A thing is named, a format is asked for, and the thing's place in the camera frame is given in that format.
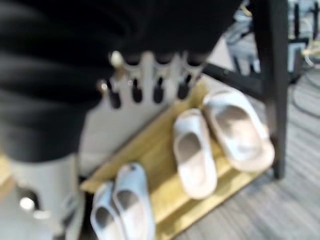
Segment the black sweater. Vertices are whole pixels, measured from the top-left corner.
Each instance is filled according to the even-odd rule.
[[[211,51],[240,0],[0,0],[0,146],[43,162],[76,152],[107,55]]]

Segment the slipper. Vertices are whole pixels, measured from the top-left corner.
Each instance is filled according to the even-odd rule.
[[[138,163],[123,166],[116,177],[113,201],[128,240],[154,240],[156,225],[149,199],[147,176]]]
[[[235,89],[204,97],[204,112],[230,164],[239,171],[258,172],[273,164],[275,149],[254,108]]]
[[[180,114],[173,130],[173,151],[184,191],[193,199],[208,197],[217,187],[218,174],[201,111],[192,108]]]
[[[114,184],[103,184],[93,197],[90,221],[99,240],[126,240],[123,225],[112,200]]]

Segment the wooden shoe rack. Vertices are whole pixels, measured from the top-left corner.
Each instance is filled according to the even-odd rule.
[[[212,152],[218,171],[217,189],[213,195],[203,200],[193,200],[184,192],[177,174],[172,147],[173,124],[183,111],[189,108],[202,109],[201,103],[206,93],[206,84],[200,81],[188,100],[176,102],[162,113],[110,159],[109,163],[83,182],[82,190],[94,194],[103,182],[114,180],[122,165],[129,162],[140,163],[148,178],[157,229],[156,239],[168,240],[256,179],[262,172],[252,174],[234,170],[211,136]]]

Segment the wooden tray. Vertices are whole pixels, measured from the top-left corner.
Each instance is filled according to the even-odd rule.
[[[219,177],[215,193],[204,200],[193,200],[183,191],[172,149],[172,127],[176,117],[183,111],[194,107],[202,109],[202,99],[207,92],[206,84],[200,81],[188,100],[176,102],[162,113],[108,163],[84,181],[82,190],[94,194],[103,182],[115,179],[122,165],[139,162],[148,178],[157,227],[156,239],[169,240],[256,179],[262,172],[243,173],[234,170],[226,161],[216,140],[211,137]]]

